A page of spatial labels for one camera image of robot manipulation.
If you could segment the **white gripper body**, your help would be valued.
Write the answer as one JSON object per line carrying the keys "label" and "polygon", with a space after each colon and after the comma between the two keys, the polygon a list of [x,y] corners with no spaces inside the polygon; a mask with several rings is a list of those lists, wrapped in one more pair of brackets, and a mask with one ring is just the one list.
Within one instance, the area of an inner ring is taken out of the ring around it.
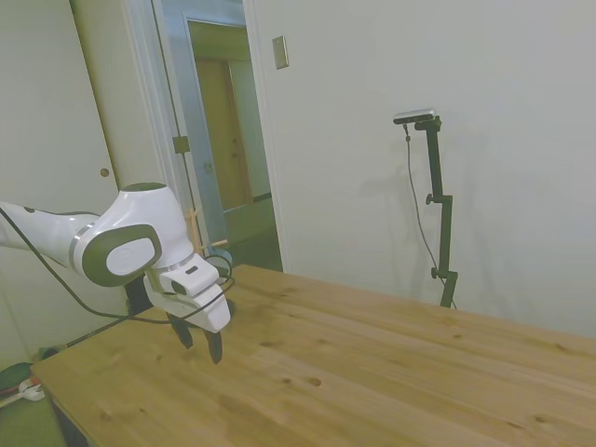
{"label": "white gripper body", "polygon": [[231,319],[224,291],[218,284],[213,284],[194,297],[158,292],[148,277],[143,278],[143,285],[154,306],[177,318],[192,314],[186,320],[208,332],[220,332]]}

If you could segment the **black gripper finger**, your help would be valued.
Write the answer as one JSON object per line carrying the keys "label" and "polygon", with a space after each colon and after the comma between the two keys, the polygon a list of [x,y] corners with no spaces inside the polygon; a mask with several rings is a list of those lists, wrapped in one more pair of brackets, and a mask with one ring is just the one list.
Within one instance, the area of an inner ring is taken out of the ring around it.
{"label": "black gripper finger", "polygon": [[212,362],[218,364],[223,359],[223,337],[220,332],[203,331],[206,338]]}
{"label": "black gripper finger", "polygon": [[176,333],[181,344],[186,349],[190,349],[194,345],[194,340],[187,322],[183,318],[169,315],[169,324]]}

